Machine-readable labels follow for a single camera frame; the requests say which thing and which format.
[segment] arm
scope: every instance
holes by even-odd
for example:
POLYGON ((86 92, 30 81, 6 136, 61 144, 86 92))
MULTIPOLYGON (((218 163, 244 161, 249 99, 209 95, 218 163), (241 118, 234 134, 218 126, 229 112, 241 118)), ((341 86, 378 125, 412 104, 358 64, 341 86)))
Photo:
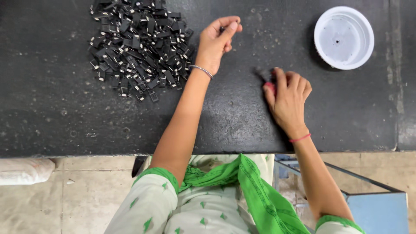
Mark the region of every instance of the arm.
MULTIPOLYGON (((299 139, 309 130, 303 112, 305 100, 312 87, 305 78, 294 72, 275 68, 277 95, 273 84, 263 87, 266 100, 276 122, 290 139, 299 139)), ((311 211, 316 220, 324 215, 334 215, 353 221, 351 211, 342 193, 322 161, 310 137, 293 143, 297 155, 303 186, 311 211)))
MULTIPOLYGON (((232 49, 231 38, 235 32, 242 30, 238 16, 220 18, 212 22, 201 33, 196 65, 215 75, 220 67, 222 55, 232 49), (220 27, 226 27, 222 34, 220 27)), ((191 158, 209 82, 210 77, 205 72, 199 69, 192 70, 175 113, 156 147, 149 167, 165 168, 175 176, 179 186, 182 184, 191 158)))

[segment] fingers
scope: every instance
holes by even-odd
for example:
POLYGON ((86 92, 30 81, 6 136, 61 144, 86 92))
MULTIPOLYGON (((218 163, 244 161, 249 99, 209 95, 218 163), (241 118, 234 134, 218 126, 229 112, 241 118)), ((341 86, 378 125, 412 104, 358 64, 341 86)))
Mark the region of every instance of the fingers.
POLYGON ((297 74, 296 72, 287 72, 286 76, 289 77, 289 88, 292 88, 294 90, 297 89, 298 85, 299 85, 299 81, 300 81, 300 75, 297 74))
POLYGON ((226 46, 224 47, 224 51, 225 51, 226 53, 230 52, 232 49, 233 49, 233 47, 232 47, 231 45, 226 45, 226 46))
POLYGON ((303 94, 303 91, 305 90, 305 87, 306 87, 306 83, 307 83, 307 82, 308 82, 308 81, 307 81, 305 78, 300 77, 299 84, 298 84, 298 86, 297 86, 297 91, 298 91, 299 93, 303 94))
POLYGON ((306 81, 306 87, 305 87, 305 90, 303 91, 303 99, 305 101, 306 101, 306 99, 308 98, 308 96, 311 92, 312 92, 311 83, 309 81, 306 81))
POLYGON ((219 31, 220 27, 227 27, 231 24, 231 22, 237 22, 237 24, 240 24, 241 19, 238 16, 223 17, 212 22, 210 26, 214 27, 216 31, 219 31))
POLYGON ((264 97, 266 98, 266 101, 269 104, 269 107, 273 109, 276 103, 276 97, 275 97, 273 89, 270 87, 271 85, 273 84, 269 82, 264 84, 263 91, 264 91, 264 97))
POLYGON ((243 30, 243 26, 242 25, 238 25, 237 32, 241 32, 242 30, 243 30))
POLYGON ((230 25, 225 29, 225 31, 220 35, 220 40, 223 43, 231 40, 234 34, 237 32, 238 23, 236 21, 231 22, 230 25))
POLYGON ((287 89, 286 75, 283 69, 275 67, 274 73, 276 74, 277 80, 277 92, 284 91, 287 89))

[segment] woman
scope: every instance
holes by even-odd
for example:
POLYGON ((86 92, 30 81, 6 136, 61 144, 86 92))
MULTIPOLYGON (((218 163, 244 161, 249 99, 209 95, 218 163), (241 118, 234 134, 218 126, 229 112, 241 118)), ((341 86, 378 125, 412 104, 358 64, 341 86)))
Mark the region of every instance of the woman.
MULTIPOLYGON (((196 66, 150 167, 133 183, 106 234, 308 233, 293 206, 270 186, 272 170, 267 159, 241 154, 208 173, 188 166, 211 75, 217 73, 222 55, 231 51, 233 35, 242 30, 240 18, 230 16, 212 22, 201 33, 196 66)), ((265 84, 264 95, 274 119, 293 142, 307 200, 318 221, 316 233, 364 233, 354 223, 305 125, 310 83, 280 68, 274 69, 274 75, 277 84, 265 84)), ((200 168, 207 163, 193 161, 200 162, 200 168)))

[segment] bangle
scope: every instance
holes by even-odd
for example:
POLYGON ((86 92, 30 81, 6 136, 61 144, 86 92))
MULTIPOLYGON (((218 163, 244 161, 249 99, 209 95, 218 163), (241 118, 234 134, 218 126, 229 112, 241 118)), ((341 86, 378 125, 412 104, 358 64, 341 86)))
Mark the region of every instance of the bangle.
POLYGON ((310 137, 311 136, 311 134, 309 133, 308 135, 306 135, 306 136, 304 136, 304 137, 301 137, 301 138, 298 138, 298 139, 291 139, 291 140, 289 140, 289 142, 298 142, 298 141, 301 141, 301 140, 303 140, 303 139, 305 139, 305 138, 307 138, 307 137, 310 137))
POLYGON ((205 70, 205 69, 203 69, 202 67, 200 67, 200 66, 197 66, 197 65, 189 65, 189 67, 194 67, 194 68, 198 68, 198 69, 200 69, 200 70, 203 70, 210 78, 211 78, 211 80, 212 79, 214 79, 214 77, 211 75, 211 73, 209 72, 209 71, 207 71, 207 70, 205 70))

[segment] hand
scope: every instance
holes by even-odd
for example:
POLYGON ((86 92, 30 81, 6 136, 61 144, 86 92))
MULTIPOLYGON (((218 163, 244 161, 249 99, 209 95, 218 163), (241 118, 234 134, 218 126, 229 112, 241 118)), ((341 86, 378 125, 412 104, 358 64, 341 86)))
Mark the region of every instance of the hand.
POLYGON ((200 35, 195 65, 215 75, 220 68, 221 57, 232 49, 231 41, 235 32, 241 32, 240 17, 229 16, 212 22, 200 35))
POLYGON ((276 93, 272 83, 267 82, 263 86, 270 111, 290 139, 299 139, 309 134, 303 119, 303 111, 305 101, 312 92, 311 84, 299 74, 295 72, 285 74, 277 67, 273 74, 277 80, 276 93))

